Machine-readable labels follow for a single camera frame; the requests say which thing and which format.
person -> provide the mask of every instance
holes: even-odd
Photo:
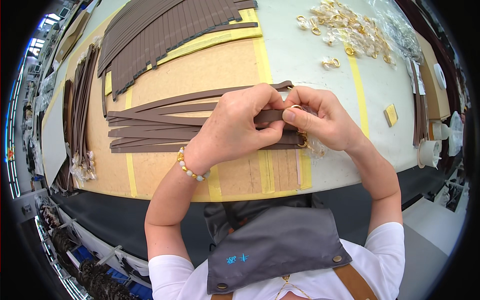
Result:
[[[292,105],[309,106],[318,116]],[[284,109],[283,120],[257,130],[253,117],[262,109]],[[187,176],[176,162],[160,182],[145,217],[154,299],[373,300],[398,296],[405,249],[396,172],[333,93],[295,86],[283,101],[268,84],[226,93],[185,147],[184,164],[195,174],[205,174],[215,164],[276,143],[285,122],[332,150],[345,151],[355,163],[363,187],[372,196],[365,247],[338,238],[328,209],[281,205],[247,219],[240,228],[224,234],[221,242],[218,231],[211,232],[216,247],[195,269],[180,222],[199,181]]]

wall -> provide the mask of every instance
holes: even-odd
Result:
[[[38,191],[30,192],[25,195],[21,195],[18,198],[15,198],[12,202],[12,210],[13,210],[13,218],[15,223],[23,223],[37,215],[37,211],[35,209],[35,195],[40,194],[43,196],[48,196],[47,189],[41,189]],[[32,210],[25,215],[22,213],[22,207],[30,204]]]

finger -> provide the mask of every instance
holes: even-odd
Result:
[[[328,114],[332,106],[340,104],[336,96],[327,90],[315,90],[307,86],[295,86],[285,99],[285,107],[292,105],[307,105],[315,111]]]
[[[267,104],[271,109],[284,108],[282,96],[269,84],[257,84],[243,91],[245,96],[253,101],[255,115],[258,114]]]
[[[256,148],[260,149],[278,142],[282,137],[283,126],[285,126],[285,122],[275,121],[272,122],[268,128],[257,131],[256,140],[258,144]]]
[[[287,108],[283,111],[282,118],[290,125],[304,130],[320,138],[328,130],[328,120],[316,117],[298,108]]]

workshop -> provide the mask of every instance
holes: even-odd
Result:
[[[2,74],[32,276],[49,299],[430,299],[480,152],[429,5],[50,1]]]

gold metal ring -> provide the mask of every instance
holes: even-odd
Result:
[[[303,132],[297,132],[297,135],[303,137],[303,144],[297,144],[298,147],[305,148],[308,145],[308,139],[307,139],[307,134]]]
[[[348,55],[353,55],[355,53],[355,50],[352,49],[351,47],[346,47],[345,48],[345,52],[348,54]]]
[[[291,108],[298,108],[298,109],[304,110],[303,107],[297,104],[292,105]]]
[[[312,28],[312,32],[313,32],[313,34],[316,35],[316,36],[319,36],[319,35],[322,34],[322,32],[320,31],[320,29],[318,29],[317,27]]]

